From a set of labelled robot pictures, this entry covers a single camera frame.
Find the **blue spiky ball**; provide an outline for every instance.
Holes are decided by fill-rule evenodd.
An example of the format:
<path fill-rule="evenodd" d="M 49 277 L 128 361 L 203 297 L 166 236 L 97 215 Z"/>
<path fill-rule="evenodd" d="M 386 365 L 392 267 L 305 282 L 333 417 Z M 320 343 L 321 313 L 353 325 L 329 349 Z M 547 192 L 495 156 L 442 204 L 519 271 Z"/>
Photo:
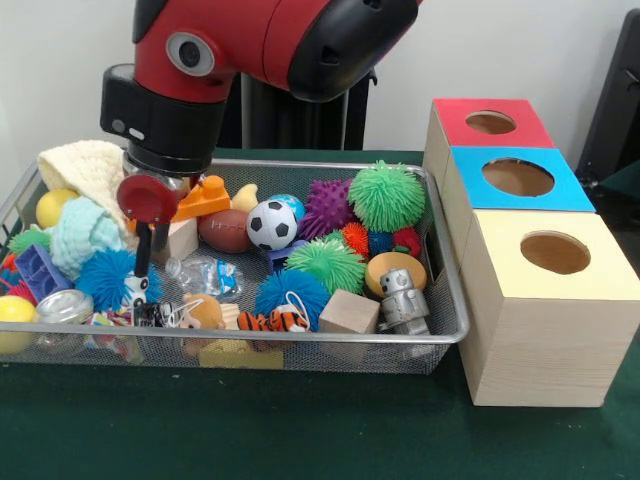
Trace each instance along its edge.
<path fill-rule="evenodd" d="M 135 264 L 135 253 L 127 250 L 96 252 L 83 265 L 76 288 L 93 297 L 97 312 L 120 310 L 122 301 L 131 299 L 132 290 L 125 280 L 133 274 Z M 147 303 L 157 303 L 162 298 L 162 282 L 153 265 L 149 268 L 148 277 Z"/>
<path fill-rule="evenodd" d="M 286 305 L 285 296 L 289 291 L 295 292 L 303 301 L 309 314 L 311 331 L 317 332 L 320 314 L 329 303 L 329 291 L 316 277 L 301 270 L 281 270 L 269 275 L 258 287 L 256 315 L 268 316 L 280 305 Z"/>

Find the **wire basket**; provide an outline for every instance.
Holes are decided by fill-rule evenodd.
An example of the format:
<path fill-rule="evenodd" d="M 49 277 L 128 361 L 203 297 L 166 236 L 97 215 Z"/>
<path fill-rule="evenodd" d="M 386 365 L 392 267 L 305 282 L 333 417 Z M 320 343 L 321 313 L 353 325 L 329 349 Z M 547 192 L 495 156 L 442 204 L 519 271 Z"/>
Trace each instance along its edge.
<path fill-rule="evenodd" d="M 369 165 L 278 161 L 214 160 L 211 172 L 225 179 L 229 192 L 247 183 L 259 185 L 261 198 L 290 193 L 306 198 L 312 180 L 345 180 Z M 423 257 L 429 279 L 425 296 L 431 310 L 431 335 L 270 333 L 230 330 L 93 327 L 0 322 L 2 337 L 30 343 L 0 362 L 84 365 L 141 365 L 157 367 L 265 368 L 325 372 L 430 374 L 450 345 L 469 329 L 467 307 L 453 259 L 451 239 L 433 177 L 408 167 L 427 194 L 427 208 L 418 227 L 424 239 Z M 3 246 L 32 223 L 35 207 L 46 192 L 34 165 L 0 210 Z M 244 272 L 245 289 L 238 302 L 252 311 L 258 285 L 267 275 L 259 254 L 227 255 L 202 245 L 194 255 L 213 255 L 236 264 Z M 165 300 L 179 301 L 183 292 L 164 277 Z"/>

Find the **purple spiky ball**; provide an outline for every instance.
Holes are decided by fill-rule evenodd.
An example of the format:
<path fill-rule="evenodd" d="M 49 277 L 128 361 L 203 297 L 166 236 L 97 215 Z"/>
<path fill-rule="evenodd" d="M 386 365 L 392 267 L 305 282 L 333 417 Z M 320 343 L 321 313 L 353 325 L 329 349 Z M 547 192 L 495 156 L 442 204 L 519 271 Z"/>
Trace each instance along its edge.
<path fill-rule="evenodd" d="M 353 208 L 347 202 L 352 179 L 311 183 L 311 193 L 305 208 L 307 214 L 298 225 L 298 236 L 311 241 L 355 220 Z"/>

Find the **toy football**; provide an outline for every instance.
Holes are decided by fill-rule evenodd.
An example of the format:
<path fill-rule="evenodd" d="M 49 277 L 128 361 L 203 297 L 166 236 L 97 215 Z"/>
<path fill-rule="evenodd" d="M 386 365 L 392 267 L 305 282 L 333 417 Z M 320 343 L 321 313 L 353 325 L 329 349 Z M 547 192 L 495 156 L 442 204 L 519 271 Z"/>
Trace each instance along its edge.
<path fill-rule="evenodd" d="M 256 247 L 281 250 L 296 237 L 298 224 L 291 207 L 276 200 L 267 200 L 249 213 L 247 233 Z"/>

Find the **yellow toy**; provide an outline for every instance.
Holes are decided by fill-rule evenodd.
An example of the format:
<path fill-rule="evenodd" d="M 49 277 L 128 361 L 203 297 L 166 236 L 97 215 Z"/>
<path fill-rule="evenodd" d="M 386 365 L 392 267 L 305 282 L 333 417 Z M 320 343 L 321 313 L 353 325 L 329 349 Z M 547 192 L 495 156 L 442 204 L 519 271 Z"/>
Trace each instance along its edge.
<path fill-rule="evenodd" d="M 45 193 L 36 206 L 38 225 L 41 228 L 55 227 L 60 220 L 64 204 L 78 196 L 76 192 L 66 188 L 57 188 Z"/>
<path fill-rule="evenodd" d="M 249 213 L 258 206 L 258 186 L 255 183 L 245 185 L 231 200 L 231 208 Z"/>
<path fill-rule="evenodd" d="M 0 322 L 30 323 L 36 309 L 21 297 L 0 297 Z M 33 334 L 29 332 L 0 332 L 0 355 L 20 353 L 29 346 Z"/>

